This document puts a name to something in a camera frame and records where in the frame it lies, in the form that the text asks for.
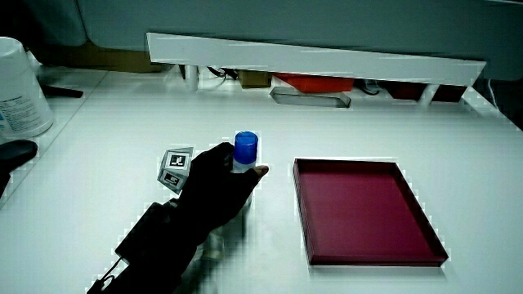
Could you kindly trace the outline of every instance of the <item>white container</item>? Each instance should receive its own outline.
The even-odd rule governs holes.
[[[24,47],[0,37],[0,134],[28,139],[45,132],[53,121]]]
[[[235,153],[233,156],[233,173],[244,173],[256,166],[258,137],[250,131],[241,131],[235,137]],[[248,196],[244,209],[251,205],[253,195]]]

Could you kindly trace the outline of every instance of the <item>white table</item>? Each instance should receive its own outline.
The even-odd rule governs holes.
[[[188,92],[174,73],[108,73],[0,210],[0,292],[84,292],[145,209],[173,196],[156,181],[163,152],[206,150],[243,130],[259,135],[258,162],[270,173],[245,240],[201,281],[203,292],[523,289],[523,133],[475,91],[464,100],[482,114],[464,102],[420,111],[357,91],[349,109],[330,109],[278,105],[268,89],[222,89]],[[450,258],[441,269],[309,267],[296,157],[397,158]]]

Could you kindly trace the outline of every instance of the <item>blue bottle cap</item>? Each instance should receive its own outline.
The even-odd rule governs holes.
[[[235,137],[234,158],[238,163],[249,164],[256,161],[258,137],[250,131],[241,131]]]

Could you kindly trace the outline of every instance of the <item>container label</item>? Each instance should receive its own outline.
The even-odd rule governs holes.
[[[0,101],[0,112],[13,131],[30,130],[41,124],[38,111],[29,97],[18,96]]]
[[[186,153],[168,152],[164,168],[186,170],[188,156]]]
[[[178,185],[178,183],[180,182],[180,179],[178,179],[177,177],[169,174],[169,173],[166,173],[165,174],[165,177],[163,178],[167,183],[170,183],[172,185]]]

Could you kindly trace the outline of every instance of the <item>black glove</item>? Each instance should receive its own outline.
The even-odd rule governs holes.
[[[176,202],[186,228],[193,232],[195,245],[203,243],[211,230],[232,220],[269,171],[269,167],[260,166],[245,173],[231,173],[234,150],[230,143],[221,143],[201,153],[190,165],[189,177]]]
[[[38,146],[29,140],[14,140],[0,145],[0,198],[7,187],[10,172],[36,156]]]

